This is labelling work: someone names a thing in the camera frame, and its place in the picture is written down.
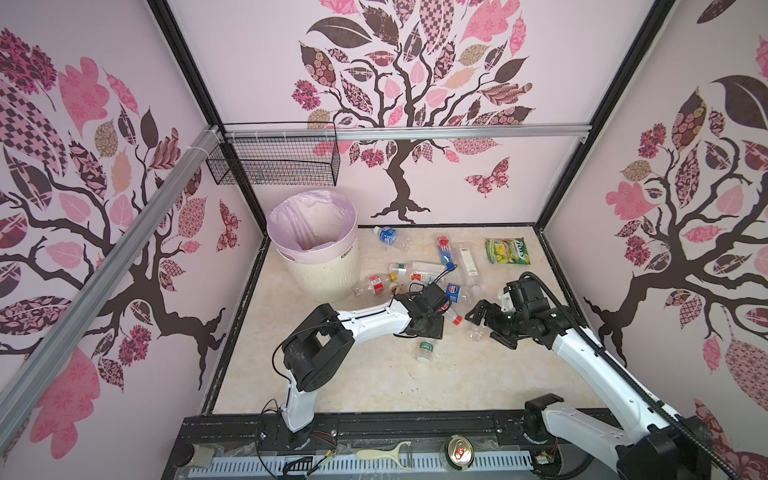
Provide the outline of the clear crushed bottle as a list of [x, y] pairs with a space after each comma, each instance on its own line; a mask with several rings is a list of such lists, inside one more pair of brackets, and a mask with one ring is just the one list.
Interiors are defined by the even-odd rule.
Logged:
[[483, 326], [470, 324], [468, 335], [473, 341], [479, 342], [487, 336], [487, 330]]

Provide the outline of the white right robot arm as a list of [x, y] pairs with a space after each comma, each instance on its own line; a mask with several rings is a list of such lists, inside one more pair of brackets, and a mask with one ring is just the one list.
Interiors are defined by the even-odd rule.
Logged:
[[708, 479], [716, 457], [711, 431], [684, 418], [632, 376], [536, 275], [527, 272], [496, 303], [480, 300], [469, 322], [514, 350], [523, 340], [552, 351], [598, 395], [617, 421], [612, 426], [556, 394], [526, 402], [525, 437], [563, 439], [610, 467], [621, 479]]

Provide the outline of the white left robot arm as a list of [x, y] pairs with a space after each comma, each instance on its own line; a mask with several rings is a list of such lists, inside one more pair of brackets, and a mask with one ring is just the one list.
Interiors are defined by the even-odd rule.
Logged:
[[317, 392], [353, 347], [390, 335], [440, 340], [450, 306], [449, 296], [436, 283], [362, 310], [337, 311], [328, 303], [317, 306], [276, 348], [287, 370], [283, 375], [288, 381], [287, 401], [280, 408], [286, 427], [297, 433], [312, 423]]

